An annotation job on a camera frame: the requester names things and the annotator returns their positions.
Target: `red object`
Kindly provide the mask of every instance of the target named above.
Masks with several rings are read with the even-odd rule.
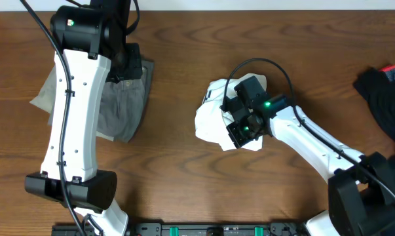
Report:
[[[383,72],[388,72],[388,71],[391,71],[391,70],[393,70],[393,69],[395,69],[395,65],[393,65],[393,66],[387,66],[387,67],[381,69],[381,71],[383,71]]]

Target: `wooden surface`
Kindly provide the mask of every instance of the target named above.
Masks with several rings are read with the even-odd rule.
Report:
[[[41,13],[49,22],[52,13]],[[289,73],[299,105],[340,141],[364,153],[394,153],[352,88],[368,66],[395,64],[395,11],[143,12],[129,38],[155,61],[143,123],[128,144],[98,138],[99,167],[117,172],[116,200],[131,219],[266,222],[307,219],[327,208],[327,185],[287,145],[222,152],[195,137],[209,82],[241,61],[267,57]],[[58,203],[24,191],[46,153],[48,114],[29,104],[54,65],[50,43],[24,12],[0,13],[0,235],[50,235],[71,222]],[[272,66],[245,73],[287,92]]]

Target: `white backdrop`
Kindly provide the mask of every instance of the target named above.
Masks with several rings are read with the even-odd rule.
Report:
[[[356,10],[395,9],[395,0],[138,0],[141,10]],[[27,0],[34,10],[57,10],[64,0]],[[78,0],[87,4],[90,0]],[[24,10],[0,0],[0,11]]]

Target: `gray cloth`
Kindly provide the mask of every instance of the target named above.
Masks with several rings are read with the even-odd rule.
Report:
[[[98,117],[97,134],[111,141],[128,142],[139,126],[151,88],[153,62],[142,60],[141,79],[105,83]],[[56,97],[56,68],[53,68],[39,95],[30,103],[49,112],[52,124]]]

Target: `white cloth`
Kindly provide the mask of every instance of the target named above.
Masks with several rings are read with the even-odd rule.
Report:
[[[229,81],[227,89],[228,98],[236,97],[235,86],[251,76],[257,77],[263,89],[266,89],[267,82],[264,75],[249,73],[240,79],[231,79]],[[197,109],[195,118],[196,137],[207,142],[219,144],[223,151],[235,149],[235,145],[226,129],[226,126],[234,121],[233,117],[229,112],[225,113],[220,108],[223,101],[225,83],[226,79],[220,79],[210,83],[203,99],[203,104]],[[263,137],[259,137],[258,140],[251,141],[242,147],[248,150],[258,151],[263,147]]]

